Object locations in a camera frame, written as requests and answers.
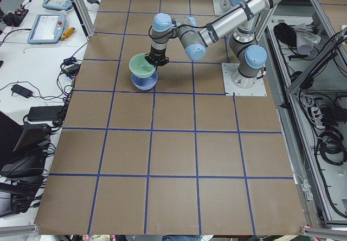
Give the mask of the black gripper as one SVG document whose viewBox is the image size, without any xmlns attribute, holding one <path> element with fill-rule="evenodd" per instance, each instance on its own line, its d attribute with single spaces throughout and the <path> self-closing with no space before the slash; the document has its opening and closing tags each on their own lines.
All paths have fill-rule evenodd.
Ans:
<svg viewBox="0 0 347 241">
<path fill-rule="evenodd" d="M 145 60 L 154 67 L 164 66 L 169 63 L 169 58 L 165 54 L 148 53 Z"/>
</svg>

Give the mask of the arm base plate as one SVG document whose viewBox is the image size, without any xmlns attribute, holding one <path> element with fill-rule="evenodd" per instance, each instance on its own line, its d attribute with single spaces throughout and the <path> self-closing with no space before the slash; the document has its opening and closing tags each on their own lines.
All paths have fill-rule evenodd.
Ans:
<svg viewBox="0 0 347 241">
<path fill-rule="evenodd" d="M 239 64 L 222 63 L 224 94 L 240 97 L 266 97 L 267 92 L 261 72 L 256 77 L 246 78 L 239 73 Z"/>
<path fill-rule="evenodd" d="M 221 16 L 225 14 L 231 7 L 232 6 L 229 0 L 213 0 L 215 16 Z"/>
</svg>

